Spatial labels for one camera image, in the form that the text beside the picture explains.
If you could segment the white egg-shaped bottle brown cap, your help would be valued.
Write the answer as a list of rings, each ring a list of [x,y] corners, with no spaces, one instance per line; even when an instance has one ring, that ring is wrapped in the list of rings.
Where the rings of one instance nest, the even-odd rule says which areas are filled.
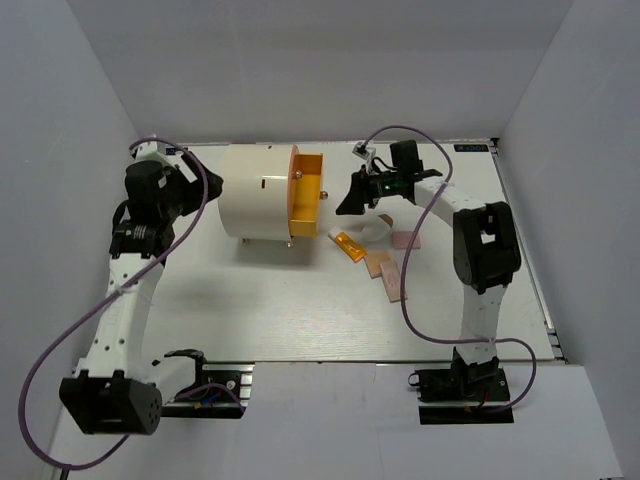
[[[393,229],[394,220],[388,214],[379,214],[365,219],[358,230],[358,238],[364,243],[382,240]]]

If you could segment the yellow sunscreen tube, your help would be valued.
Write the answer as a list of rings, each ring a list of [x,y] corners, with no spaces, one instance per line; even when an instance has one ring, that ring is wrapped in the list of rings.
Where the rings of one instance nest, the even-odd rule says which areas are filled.
[[[354,262],[358,263],[367,255],[367,250],[340,228],[332,228],[328,237]]]

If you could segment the yellow drawer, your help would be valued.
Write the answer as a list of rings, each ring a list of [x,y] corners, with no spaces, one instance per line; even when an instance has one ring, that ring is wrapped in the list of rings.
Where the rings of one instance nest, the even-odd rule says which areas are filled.
[[[289,233],[315,237],[323,183],[323,154],[295,151],[289,181]]]

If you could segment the white cylindrical drawer organizer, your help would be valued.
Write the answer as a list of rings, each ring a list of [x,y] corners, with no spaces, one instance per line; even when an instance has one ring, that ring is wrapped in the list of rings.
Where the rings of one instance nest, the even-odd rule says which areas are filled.
[[[232,238],[284,241],[291,239],[293,144],[233,144],[219,163],[223,192],[220,219]]]

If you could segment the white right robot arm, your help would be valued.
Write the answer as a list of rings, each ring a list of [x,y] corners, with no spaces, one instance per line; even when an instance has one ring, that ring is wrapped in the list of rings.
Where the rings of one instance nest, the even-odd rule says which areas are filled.
[[[452,261],[463,286],[460,335],[453,349],[451,384],[461,397],[484,391],[497,373],[497,326],[501,303],[522,259],[510,206],[483,203],[456,188],[453,173],[424,167],[414,140],[391,144],[392,167],[379,169],[375,151],[359,142],[353,153],[363,161],[352,174],[339,215],[362,215],[387,197],[421,208],[420,220],[434,214],[452,230]]]

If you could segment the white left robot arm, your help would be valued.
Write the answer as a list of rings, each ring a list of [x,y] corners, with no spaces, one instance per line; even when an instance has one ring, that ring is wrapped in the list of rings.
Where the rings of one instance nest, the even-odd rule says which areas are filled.
[[[154,292],[171,249],[181,242],[174,223],[200,218],[222,193],[221,177],[183,154],[196,177],[189,180],[172,164],[166,146],[149,139],[133,149],[125,172],[127,198],[113,219],[107,303],[88,353],[59,388],[60,400],[85,434],[150,435],[163,407],[178,394],[199,399],[211,387],[200,351],[170,352],[154,361],[142,355]]]

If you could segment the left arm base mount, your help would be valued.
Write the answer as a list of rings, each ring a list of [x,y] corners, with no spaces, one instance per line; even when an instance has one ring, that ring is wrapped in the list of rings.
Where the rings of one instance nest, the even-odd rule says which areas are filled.
[[[241,419],[251,396],[253,371],[253,364],[205,363],[196,382],[162,408],[162,417]]]

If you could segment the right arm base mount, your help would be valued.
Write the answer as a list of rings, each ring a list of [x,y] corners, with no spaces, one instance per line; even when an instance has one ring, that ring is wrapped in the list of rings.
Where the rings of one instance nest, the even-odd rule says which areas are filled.
[[[464,387],[450,369],[416,370],[408,385],[417,391],[421,425],[513,424],[512,408],[498,411],[511,401],[503,368],[490,380]]]

